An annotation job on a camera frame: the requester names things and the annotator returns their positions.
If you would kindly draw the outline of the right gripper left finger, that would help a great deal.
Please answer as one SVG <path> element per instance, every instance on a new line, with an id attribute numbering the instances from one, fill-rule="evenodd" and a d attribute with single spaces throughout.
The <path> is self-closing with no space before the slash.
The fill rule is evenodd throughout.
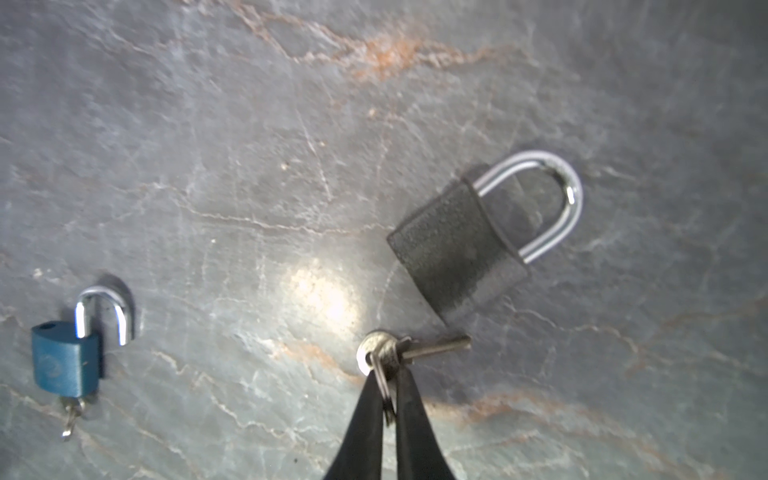
<path id="1" fill-rule="evenodd" d="M 325 479 L 381 479 L 383 415 L 383 398 L 376 375 L 371 372 Z"/>

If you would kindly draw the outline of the silver key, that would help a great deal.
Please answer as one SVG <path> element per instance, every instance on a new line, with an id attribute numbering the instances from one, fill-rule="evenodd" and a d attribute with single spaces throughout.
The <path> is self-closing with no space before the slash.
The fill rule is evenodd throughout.
<path id="1" fill-rule="evenodd" d="M 68 441 L 72 437 L 77 420 L 83 416 L 87 409 L 87 402 L 82 397 L 60 397 L 59 400 L 65 413 L 61 439 Z"/>
<path id="2" fill-rule="evenodd" d="M 389 382 L 403 366 L 420 358 L 467 349 L 471 342 L 467 334 L 434 342 L 419 342 L 410 336 L 396 337 L 384 330 L 368 333 L 357 348 L 356 361 L 364 376 L 374 374 L 383 399 L 386 425 L 391 425 L 396 419 Z"/>

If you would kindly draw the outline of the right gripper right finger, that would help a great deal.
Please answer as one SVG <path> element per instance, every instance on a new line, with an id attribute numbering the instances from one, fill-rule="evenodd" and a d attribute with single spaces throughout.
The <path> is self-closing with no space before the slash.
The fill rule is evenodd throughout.
<path id="1" fill-rule="evenodd" d="M 436 440 L 416 381 L 407 367 L 396 375 L 397 475 L 403 479 L 454 480 Z"/>

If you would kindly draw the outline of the blue padlock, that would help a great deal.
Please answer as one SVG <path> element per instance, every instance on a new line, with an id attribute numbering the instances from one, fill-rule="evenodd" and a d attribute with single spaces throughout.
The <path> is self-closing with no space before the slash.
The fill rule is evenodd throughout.
<path id="1" fill-rule="evenodd" d="M 104 285 L 84 289 L 77 297 L 74 320 L 48 321 L 31 330 L 34 380 L 60 397 L 82 398 L 98 389 L 101 378 L 101 336 L 93 329 L 87 303 L 108 301 L 116 319 L 122 347 L 134 338 L 134 310 L 125 296 Z"/>

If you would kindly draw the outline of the black padlock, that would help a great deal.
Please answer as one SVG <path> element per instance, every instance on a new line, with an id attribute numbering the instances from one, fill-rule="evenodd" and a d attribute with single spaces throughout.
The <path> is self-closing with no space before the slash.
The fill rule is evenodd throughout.
<path id="1" fill-rule="evenodd" d="M 529 169 L 544 171 L 559 183 L 563 206 L 553 225 L 516 247 L 483 199 Z M 451 325 L 526 279 L 530 264 L 571 233 L 583 206 L 582 182 L 571 164 L 551 152 L 527 150 L 446 187 L 406 217 L 387 242 L 431 309 Z"/>

